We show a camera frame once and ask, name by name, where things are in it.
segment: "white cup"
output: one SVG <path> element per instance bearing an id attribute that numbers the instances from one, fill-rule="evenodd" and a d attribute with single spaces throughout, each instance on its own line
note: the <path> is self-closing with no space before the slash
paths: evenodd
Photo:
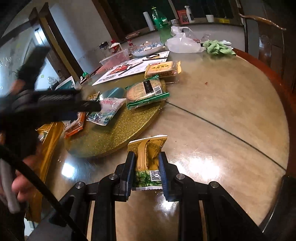
<path id="1" fill-rule="evenodd" d="M 213 23 L 214 22 L 214 15 L 206 15 L 206 17 L 207 17 L 207 21 L 209 23 Z"/>

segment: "chair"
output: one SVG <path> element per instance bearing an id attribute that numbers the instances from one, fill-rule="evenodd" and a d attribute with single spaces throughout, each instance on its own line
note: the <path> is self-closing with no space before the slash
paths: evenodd
<path id="1" fill-rule="evenodd" d="M 285 28 L 281 28 L 280 26 L 276 25 L 274 22 L 267 20 L 265 18 L 261 18 L 258 16 L 253 15 L 242 15 L 239 14 L 240 17 L 243 19 L 244 26 L 246 26 L 246 20 L 252 19 L 255 20 L 258 23 L 259 28 L 259 56 L 258 59 L 261 60 L 263 63 L 265 63 L 268 67 L 270 67 L 271 64 L 271 47 L 276 46 L 278 48 L 282 49 L 282 65 L 281 65 L 281 77 L 283 78 L 284 75 L 284 67 L 285 67 L 285 47 L 284 47 L 284 31 L 286 31 Z M 275 29 L 278 29 L 281 31 L 281 40 L 275 39 Z M 249 46 L 248 46 L 248 29 L 244 28 L 244 36 L 245 36 L 245 52 L 248 52 Z"/>

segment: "paper roll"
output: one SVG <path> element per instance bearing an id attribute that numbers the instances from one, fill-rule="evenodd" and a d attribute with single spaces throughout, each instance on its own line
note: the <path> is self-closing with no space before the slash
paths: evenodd
<path id="1" fill-rule="evenodd" d="M 143 14 L 144 14 L 144 17 L 146 19 L 146 22 L 148 24 L 148 27 L 149 27 L 150 31 L 155 30 L 153 22 L 151 21 L 151 18 L 149 16 L 148 12 L 144 12 Z"/>

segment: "metal screw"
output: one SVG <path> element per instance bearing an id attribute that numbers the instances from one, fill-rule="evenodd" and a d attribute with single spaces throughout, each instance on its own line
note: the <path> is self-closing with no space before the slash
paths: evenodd
<path id="1" fill-rule="evenodd" d="M 75 187 L 77 188 L 77 189 L 80 189 L 80 188 L 82 188 L 84 186 L 84 183 L 83 182 L 77 182 L 76 184 L 75 184 Z"/>
<path id="2" fill-rule="evenodd" d="M 219 183 L 217 183 L 217 182 L 211 182 L 211 187 L 212 188 L 217 188 L 217 187 L 219 187 Z"/>
<path id="3" fill-rule="evenodd" d="M 185 175 L 179 173 L 179 174 L 176 175 L 176 178 L 179 179 L 179 180 L 183 180 L 185 178 Z"/>
<path id="4" fill-rule="evenodd" d="M 117 175 L 115 173 L 112 173 L 109 175 L 109 179 L 114 180 L 117 178 Z"/>

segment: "green plastic bottle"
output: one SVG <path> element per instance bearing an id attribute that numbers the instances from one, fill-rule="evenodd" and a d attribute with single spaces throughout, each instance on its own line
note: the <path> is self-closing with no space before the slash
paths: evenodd
<path id="1" fill-rule="evenodd" d="M 152 8 L 152 18 L 159 32 L 160 41 L 165 44 L 168 39 L 172 38 L 168 20 L 166 16 L 156 9 L 156 7 Z"/>

